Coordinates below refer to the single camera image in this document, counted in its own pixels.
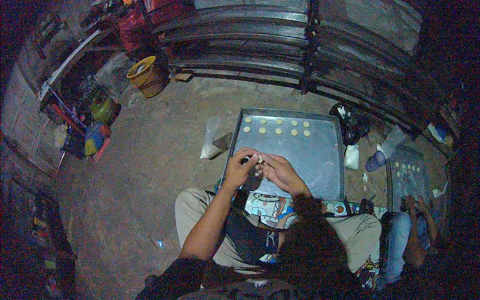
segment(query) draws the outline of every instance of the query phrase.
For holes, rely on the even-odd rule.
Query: sitting person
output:
[[[384,263],[377,278],[377,291],[388,283],[397,282],[405,263],[420,268],[437,237],[435,221],[421,197],[415,207],[415,199],[408,196],[405,210],[407,211],[399,212],[387,221],[389,231],[384,233],[388,235],[388,249],[383,253]]]
[[[259,155],[264,158],[263,164],[258,164]],[[245,156],[250,160],[243,164]],[[241,220],[231,217],[231,199],[252,168],[292,196],[299,221],[288,234],[275,235],[273,230],[257,228],[245,220],[236,233],[229,229],[229,223]],[[176,299],[189,293],[185,299],[236,299],[260,291],[272,297],[283,291],[280,299],[363,298],[361,284],[352,272],[364,264],[378,241],[380,223],[372,216],[352,217],[349,222],[346,218],[326,220],[306,184],[281,156],[240,149],[228,161],[225,181],[215,196],[199,189],[185,190],[177,198],[175,211],[180,255],[146,285],[137,299]],[[254,251],[262,247],[267,253],[278,253],[279,263],[260,269],[258,259],[245,254],[249,248]],[[252,281],[235,278],[238,282],[231,285],[225,285],[231,280],[223,281],[221,289],[198,291],[211,260],[237,272],[249,271],[244,279],[254,281],[252,273],[264,273],[257,277],[269,278],[269,286],[252,290]]]

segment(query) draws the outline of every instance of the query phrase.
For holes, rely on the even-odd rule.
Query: white plastic bag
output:
[[[345,167],[350,170],[357,170],[359,168],[359,146],[348,145],[345,151]]]
[[[222,150],[218,149],[217,147],[213,146],[213,137],[220,125],[220,117],[214,116],[208,119],[206,132],[205,132],[205,141],[204,146],[202,147],[202,153],[200,154],[200,158],[211,159]]]

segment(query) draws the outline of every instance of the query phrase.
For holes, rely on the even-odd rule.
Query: concrete floor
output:
[[[210,117],[222,118],[217,138],[234,131],[242,107],[328,114],[336,103],[286,87],[210,78],[171,82],[151,99],[130,86],[118,101],[122,111],[98,165],[69,156],[59,174],[80,299],[133,299],[147,275],[162,273],[177,257],[175,199],[189,187],[213,190],[227,157],[199,158]],[[361,179],[381,140],[372,131],[359,142],[360,169],[346,172],[349,200],[377,193],[376,205],[386,205],[385,167],[370,173],[368,183]],[[152,234],[164,248],[152,245]]]

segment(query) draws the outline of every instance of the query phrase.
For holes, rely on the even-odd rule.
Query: small tray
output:
[[[245,122],[246,117],[251,117],[252,122]],[[260,124],[260,119],[263,118],[267,119],[267,124]],[[283,124],[276,123],[278,118],[283,120]],[[298,125],[293,126],[292,120],[296,120]],[[310,123],[309,128],[303,127],[304,121]],[[250,126],[251,131],[244,132],[245,126]],[[267,133],[259,133],[260,127],[265,127]],[[281,128],[283,133],[276,134],[276,128]],[[292,136],[290,133],[292,129],[296,129],[298,135]],[[309,137],[303,135],[305,129],[310,131]],[[293,110],[242,108],[227,162],[228,158],[242,147],[251,147],[260,152],[285,157],[315,198],[335,200],[344,197],[343,145],[337,117]],[[222,181],[225,178],[226,167],[225,164]],[[290,197],[267,179],[263,179],[253,192]]]

